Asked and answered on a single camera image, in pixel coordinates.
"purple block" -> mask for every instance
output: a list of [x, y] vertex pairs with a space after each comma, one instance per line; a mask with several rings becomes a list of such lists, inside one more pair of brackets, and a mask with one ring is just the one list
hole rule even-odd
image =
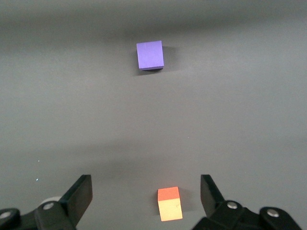
[[162, 41], [137, 43], [139, 69], [163, 69]]

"cube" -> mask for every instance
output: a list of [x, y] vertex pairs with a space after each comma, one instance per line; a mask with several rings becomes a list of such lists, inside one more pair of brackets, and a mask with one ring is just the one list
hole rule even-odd
[[161, 221], [182, 219], [178, 187], [158, 189], [158, 205]]
[[163, 69], [162, 41], [137, 43], [140, 70]]

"silver screw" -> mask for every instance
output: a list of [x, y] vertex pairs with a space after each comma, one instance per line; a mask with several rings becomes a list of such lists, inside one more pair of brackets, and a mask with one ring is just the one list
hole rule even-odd
[[0, 219], [4, 219], [4, 218], [7, 218], [11, 215], [11, 212], [4, 212], [0, 215]]
[[235, 203], [235, 202], [232, 202], [232, 201], [228, 202], [228, 203], [227, 203], [227, 206], [228, 206], [229, 208], [231, 208], [231, 209], [237, 209], [237, 208], [238, 208], [238, 205], [236, 205], [236, 203]]
[[54, 206], [53, 203], [49, 203], [49, 204], [44, 205], [44, 206], [43, 206], [43, 209], [44, 209], [44, 210], [48, 210], [48, 209], [51, 209], [53, 206]]
[[267, 213], [271, 216], [271, 217], [279, 217], [279, 214], [276, 210], [274, 209], [268, 209]]

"orange and yellow block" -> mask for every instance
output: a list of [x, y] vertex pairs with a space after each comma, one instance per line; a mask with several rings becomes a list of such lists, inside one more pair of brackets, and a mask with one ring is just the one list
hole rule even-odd
[[161, 221], [182, 219], [178, 187], [158, 189]]

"purple cube face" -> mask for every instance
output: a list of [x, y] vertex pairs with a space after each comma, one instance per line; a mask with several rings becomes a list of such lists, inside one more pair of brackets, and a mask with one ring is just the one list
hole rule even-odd
[[139, 69], [163, 69], [162, 41], [137, 43]]

